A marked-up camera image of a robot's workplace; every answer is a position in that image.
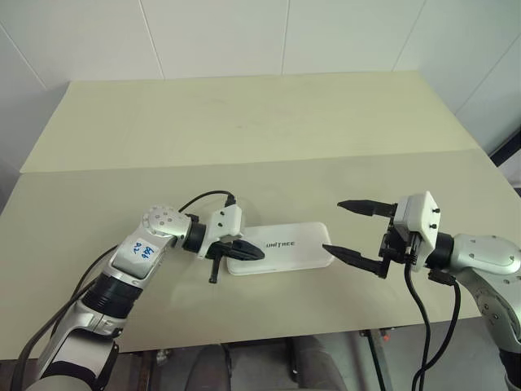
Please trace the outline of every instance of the unitree logo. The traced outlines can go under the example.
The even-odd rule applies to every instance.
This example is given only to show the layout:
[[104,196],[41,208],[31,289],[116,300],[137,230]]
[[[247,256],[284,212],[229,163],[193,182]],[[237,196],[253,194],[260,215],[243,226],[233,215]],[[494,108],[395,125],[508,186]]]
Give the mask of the unitree logo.
[[275,243],[266,244],[266,248],[270,248],[270,247],[281,248],[281,247],[294,246],[294,245],[295,245],[295,242],[275,242]]

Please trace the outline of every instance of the white power bank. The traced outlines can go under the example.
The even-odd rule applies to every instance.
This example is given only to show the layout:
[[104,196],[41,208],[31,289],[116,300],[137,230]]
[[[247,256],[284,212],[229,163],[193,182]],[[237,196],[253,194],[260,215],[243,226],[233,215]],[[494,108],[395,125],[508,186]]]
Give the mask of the white power bank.
[[329,266],[334,259],[322,248],[331,241],[326,226],[321,222],[249,226],[244,229],[241,239],[260,248],[265,257],[258,261],[227,258],[232,275],[315,269]]

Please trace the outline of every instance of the handwritten label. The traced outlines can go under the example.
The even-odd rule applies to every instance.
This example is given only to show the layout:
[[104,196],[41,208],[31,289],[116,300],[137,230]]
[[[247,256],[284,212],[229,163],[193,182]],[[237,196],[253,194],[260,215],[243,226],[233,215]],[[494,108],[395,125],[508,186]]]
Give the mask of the handwritten label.
[[150,259],[157,252],[157,247],[140,238],[134,242],[132,250],[136,256]]

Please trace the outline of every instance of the white wall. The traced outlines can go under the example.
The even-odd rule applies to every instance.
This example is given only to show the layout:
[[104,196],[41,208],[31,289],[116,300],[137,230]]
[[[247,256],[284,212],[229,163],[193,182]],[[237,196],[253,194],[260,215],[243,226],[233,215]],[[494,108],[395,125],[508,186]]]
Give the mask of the white wall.
[[503,163],[499,170],[512,186],[521,188],[521,149]]
[[18,169],[0,160],[0,213],[11,194],[11,190],[18,178]]
[[521,122],[520,19],[519,0],[2,0],[0,167],[70,80],[401,69],[490,152]]

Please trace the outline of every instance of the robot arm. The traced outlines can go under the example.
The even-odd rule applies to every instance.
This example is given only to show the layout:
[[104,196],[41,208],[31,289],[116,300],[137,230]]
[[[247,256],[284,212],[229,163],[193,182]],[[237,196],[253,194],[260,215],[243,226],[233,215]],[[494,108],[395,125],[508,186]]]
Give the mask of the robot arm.
[[521,250],[496,236],[440,233],[440,209],[431,194],[404,197],[398,204],[349,200],[339,206],[354,213],[389,217],[379,256],[382,261],[338,246],[323,247],[349,265],[386,278],[390,261],[442,270],[456,277],[475,299],[500,349],[510,389],[521,389]]
[[438,234],[427,267],[447,270],[471,293],[499,348],[509,389],[521,389],[521,250],[495,235]]
[[[134,302],[161,265],[164,252],[181,247],[197,253],[198,258],[214,259],[210,282],[216,283],[222,256],[264,257],[260,249],[240,237],[242,211],[235,203],[214,212],[208,226],[174,208],[152,207],[112,254],[95,284],[61,319],[37,361],[39,381],[29,389],[103,389],[118,353],[114,339],[122,333]],[[58,387],[49,385],[56,382]]]

